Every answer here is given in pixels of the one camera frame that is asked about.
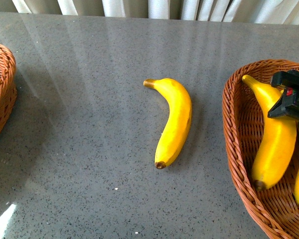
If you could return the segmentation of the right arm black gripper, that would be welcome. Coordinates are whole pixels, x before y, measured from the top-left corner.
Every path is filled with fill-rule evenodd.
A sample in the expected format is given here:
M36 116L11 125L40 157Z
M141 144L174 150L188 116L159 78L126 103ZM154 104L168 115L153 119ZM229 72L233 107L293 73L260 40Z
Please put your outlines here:
M268 117L290 117L299 122L299 71L291 69L274 73L271 86L283 88L283 93L268 111Z

